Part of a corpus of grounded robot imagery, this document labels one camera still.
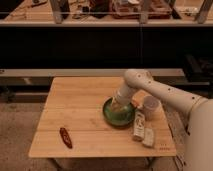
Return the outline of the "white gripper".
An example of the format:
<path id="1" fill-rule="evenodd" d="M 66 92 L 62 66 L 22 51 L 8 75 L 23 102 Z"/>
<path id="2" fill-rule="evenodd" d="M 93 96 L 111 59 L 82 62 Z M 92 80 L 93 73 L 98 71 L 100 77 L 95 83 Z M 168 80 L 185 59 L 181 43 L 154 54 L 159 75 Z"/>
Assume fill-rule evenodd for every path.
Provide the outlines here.
<path id="1" fill-rule="evenodd" d="M 132 99 L 132 92 L 129 88 L 121 87 L 115 94 L 115 98 L 112 99 L 110 108 L 112 111 L 117 111 L 119 103 L 122 104 L 120 111 L 127 112 L 128 105 Z"/>

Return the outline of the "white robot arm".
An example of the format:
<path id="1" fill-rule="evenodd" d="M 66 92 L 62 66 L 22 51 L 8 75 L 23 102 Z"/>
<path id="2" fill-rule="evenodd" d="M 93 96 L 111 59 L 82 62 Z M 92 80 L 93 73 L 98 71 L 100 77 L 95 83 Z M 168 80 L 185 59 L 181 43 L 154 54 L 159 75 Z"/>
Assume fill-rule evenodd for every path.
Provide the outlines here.
<path id="1" fill-rule="evenodd" d="M 189 119 L 183 171 L 213 171 L 213 99 L 160 83 L 144 69 L 128 69 L 114 95 L 112 107 L 119 109 L 144 90 Z"/>

